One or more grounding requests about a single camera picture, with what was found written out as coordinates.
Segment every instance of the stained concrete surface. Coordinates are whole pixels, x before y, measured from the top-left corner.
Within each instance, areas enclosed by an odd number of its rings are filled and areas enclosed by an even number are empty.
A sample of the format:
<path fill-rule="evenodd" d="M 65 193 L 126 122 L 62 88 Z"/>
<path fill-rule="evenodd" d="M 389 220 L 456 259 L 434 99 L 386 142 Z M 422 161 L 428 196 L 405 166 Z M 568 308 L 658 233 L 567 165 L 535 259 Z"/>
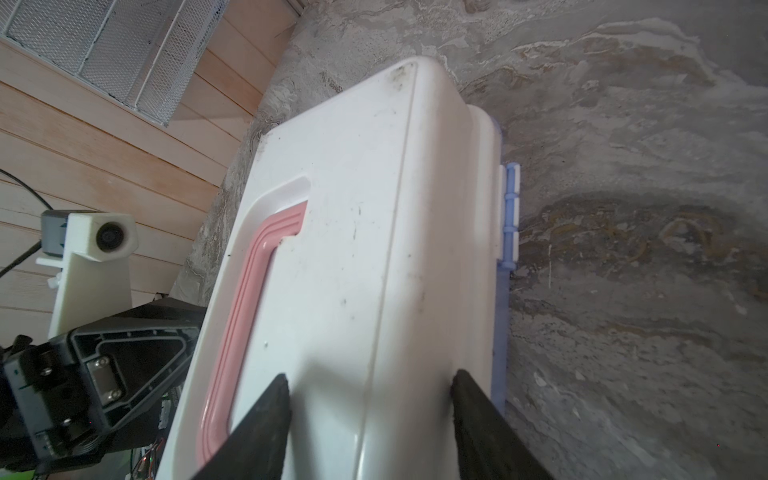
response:
<path fill-rule="evenodd" d="M 172 294 L 204 304 L 260 135 L 412 55 L 522 165 L 506 417 L 556 478 L 768 478 L 768 5 L 317 0 Z"/>

